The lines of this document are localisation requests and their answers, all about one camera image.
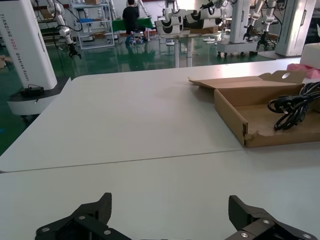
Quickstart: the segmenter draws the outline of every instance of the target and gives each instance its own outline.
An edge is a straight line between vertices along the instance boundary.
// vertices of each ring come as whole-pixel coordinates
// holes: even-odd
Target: metal shelf
[[[101,20],[101,21],[86,21],[86,22],[76,22],[76,24],[93,24],[93,23],[112,23],[112,20]]]
[[[71,8],[73,9],[89,9],[89,8],[99,8],[99,7],[108,7],[109,3],[100,3],[100,4],[94,4],[89,5],[85,3],[72,3]]]
[[[85,4],[85,3],[71,3],[71,9],[72,12],[74,13],[75,16],[79,19],[79,9],[88,9],[88,8],[100,8],[101,9],[101,14],[98,14],[99,17],[94,17],[92,16],[93,19],[99,18],[102,19],[100,21],[89,21],[89,22],[77,22],[77,18],[73,18],[73,22],[75,23],[76,26],[83,25],[82,31],[77,32],[77,39],[78,39],[78,44],[81,48],[81,50],[87,50],[87,49],[97,49],[97,48],[106,48],[106,47],[113,47],[115,45],[115,36],[113,32],[113,27],[112,27],[112,14],[111,14],[111,9],[110,9],[110,0],[106,0],[106,3],[100,3],[100,4],[95,4],[95,5],[90,5],[90,4]],[[96,27],[97,23],[104,23],[103,26]],[[87,42],[84,41],[84,38],[93,38],[96,36],[101,36],[102,34],[99,35],[94,35],[95,31],[90,31],[90,30],[98,30],[98,32],[104,32],[108,31],[106,33],[103,33],[103,38],[110,39],[109,43],[100,41],[97,38],[95,42]]]
[[[108,35],[113,35],[113,33],[112,33],[112,32],[106,32],[106,33],[104,33],[104,34],[99,34],[98,36],[100,36],[100,35],[108,36]],[[97,36],[97,35],[93,35],[93,34],[81,34],[81,33],[79,33],[79,35],[78,35],[79,38],[89,38],[89,37],[95,37],[95,36]]]

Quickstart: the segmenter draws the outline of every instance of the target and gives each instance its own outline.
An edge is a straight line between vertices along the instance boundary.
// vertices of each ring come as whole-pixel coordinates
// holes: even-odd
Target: robotic arm
[[[70,28],[67,27],[66,22],[63,18],[63,6],[61,6],[59,3],[55,3],[54,0],[47,0],[47,3],[47,9],[49,13],[55,16],[58,26],[60,27],[59,34],[66,40],[66,43],[70,51],[69,56],[72,58],[72,56],[76,55],[81,58],[81,55],[77,52],[75,48],[74,41],[71,37]]]
[[[142,2],[142,0],[138,0],[139,5],[141,6],[142,10],[144,11],[145,15],[147,15],[149,18],[151,17],[151,14],[147,11],[144,3]]]
[[[144,11],[145,15],[147,15],[148,17],[151,17],[151,14],[147,11],[144,3],[142,2],[142,0],[134,0],[134,4],[133,4],[134,7],[139,7],[141,6],[142,10]]]
[[[264,0],[258,0],[258,3],[256,4],[254,12],[251,16],[252,22],[247,26],[246,33],[243,36],[243,40],[247,38],[247,41],[250,42],[252,30],[254,29],[256,21],[261,17],[261,9],[264,3]]]
[[[215,5],[221,5],[225,0],[210,0],[210,2],[208,4],[202,4],[202,6],[200,7],[200,9],[208,9],[208,8],[212,8]]]
[[[275,16],[274,16],[274,12],[275,12],[275,8],[277,5],[277,1],[278,0],[258,0],[258,3],[255,6],[254,12],[251,16],[251,24],[249,24],[247,26],[246,29],[246,33],[243,36],[243,39],[247,38],[247,41],[250,42],[251,41],[251,34],[252,31],[254,29],[255,23],[256,21],[261,17],[261,9],[264,5],[264,3],[266,2],[266,6],[267,6],[267,11],[266,11],[266,15],[263,18],[263,24],[264,24],[264,30],[262,32],[262,36],[260,41],[258,42],[258,45],[256,47],[256,49],[258,50],[260,45],[263,44],[264,45],[264,49],[266,50],[269,46],[268,44],[268,33],[269,33],[269,28],[270,25],[274,23],[275,21]]]
[[[273,22],[275,21],[274,12],[275,12],[275,8],[277,5],[277,1],[278,0],[269,0],[268,2],[266,2],[267,11],[266,11],[266,15],[263,18],[264,30],[263,30],[262,36],[260,38],[260,41],[258,42],[258,45],[256,46],[256,50],[259,50],[259,47],[261,44],[264,45],[265,51],[269,47],[268,33],[269,33],[270,25],[273,24]]]
[[[111,7],[111,14],[112,14],[112,17],[113,19],[117,19],[118,16],[117,16],[117,12],[116,12],[116,9],[115,9],[115,4],[114,4],[114,1],[113,0],[110,0],[110,7]]]

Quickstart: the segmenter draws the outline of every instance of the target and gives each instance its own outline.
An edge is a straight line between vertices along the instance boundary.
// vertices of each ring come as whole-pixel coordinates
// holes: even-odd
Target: screw
[[[302,236],[304,236],[306,239],[311,239],[311,236],[309,236],[308,234],[303,234]]]

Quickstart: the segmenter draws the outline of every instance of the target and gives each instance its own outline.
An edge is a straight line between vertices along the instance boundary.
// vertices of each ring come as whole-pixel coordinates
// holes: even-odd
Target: pink object
[[[289,71],[304,71],[308,79],[320,79],[320,70],[311,66],[291,63],[286,69]]]

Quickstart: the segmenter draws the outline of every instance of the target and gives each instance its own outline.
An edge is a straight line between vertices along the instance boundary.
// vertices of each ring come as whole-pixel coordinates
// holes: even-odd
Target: person
[[[148,38],[146,28],[137,24],[137,20],[139,17],[139,9],[134,7],[135,0],[128,0],[129,6],[123,10],[122,18],[125,23],[125,30],[128,37],[126,38],[125,45],[129,45],[131,40],[131,32],[134,30],[140,30],[143,32],[144,40],[149,42],[150,39]]]

